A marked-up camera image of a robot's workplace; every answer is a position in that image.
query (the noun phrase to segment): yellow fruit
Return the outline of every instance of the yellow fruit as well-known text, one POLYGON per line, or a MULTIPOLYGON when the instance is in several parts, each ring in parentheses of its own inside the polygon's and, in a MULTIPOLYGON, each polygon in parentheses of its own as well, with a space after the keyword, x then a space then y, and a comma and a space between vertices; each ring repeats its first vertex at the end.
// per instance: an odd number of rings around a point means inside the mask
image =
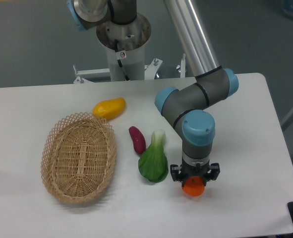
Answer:
POLYGON ((92 110, 93 115, 111 120, 119 116, 125 108, 124 98, 115 98, 99 102, 92 110))

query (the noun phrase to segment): woven basket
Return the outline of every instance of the woven basket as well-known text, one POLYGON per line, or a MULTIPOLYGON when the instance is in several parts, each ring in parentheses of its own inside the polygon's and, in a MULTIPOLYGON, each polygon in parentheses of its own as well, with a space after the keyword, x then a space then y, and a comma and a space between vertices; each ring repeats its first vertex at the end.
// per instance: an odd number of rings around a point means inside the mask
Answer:
POLYGON ((41 174, 50 194, 66 203, 87 202, 108 186, 116 162, 116 142, 105 119, 70 115, 51 130, 41 174))

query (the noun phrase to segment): table surface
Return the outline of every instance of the table surface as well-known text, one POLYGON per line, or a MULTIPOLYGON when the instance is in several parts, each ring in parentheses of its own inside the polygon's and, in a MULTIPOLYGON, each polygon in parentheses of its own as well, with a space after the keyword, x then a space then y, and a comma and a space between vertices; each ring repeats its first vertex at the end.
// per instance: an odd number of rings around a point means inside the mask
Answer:
POLYGON ((211 163, 216 181, 189 197, 170 175, 150 184, 138 171, 128 128, 147 146, 165 130, 169 164, 181 163, 181 139, 154 106, 166 86, 194 78, 0 88, 0 238, 3 237, 248 237, 290 233, 293 167, 263 75, 239 74, 239 90, 209 109, 216 122, 211 163), (117 163, 105 193, 86 205, 65 205, 42 184, 40 163, 48 133, 61 118, 90 112, 101 100, 124 97, 111 121, 117 163))

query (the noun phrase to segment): robotic arm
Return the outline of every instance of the robotic arm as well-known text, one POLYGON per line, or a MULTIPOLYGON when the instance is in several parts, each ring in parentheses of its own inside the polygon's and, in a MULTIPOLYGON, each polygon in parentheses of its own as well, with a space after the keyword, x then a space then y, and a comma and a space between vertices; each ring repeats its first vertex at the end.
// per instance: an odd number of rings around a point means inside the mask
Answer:
MULTIPOLYGON (((68 6, 72 14, 74 11, 76 22, 86 29, 99 25, 100 42, 113 51, 125 50, 128 55, 141 48, 150 37, 151 27, 148 20, 136 12, 136 0, 72 1, 69 0, 68 6)), ((235 93, 238 79, 232 70, 222 69, 219 64, 194 0, 164 2, 189 57, 196 83, 180 91, 175 87, 162 89, 155 98, 155 105, 182 138, 182 164, 170 166, 173 180, 184 186, 190 177, 196 176, 206 186, 207 181, 217 178, 220 168, 218 163, 209 164, 215 121, 203 110, 235 93)), ((121 80, 125 80, 134 73, 124 70, 122 75, 121 80)))

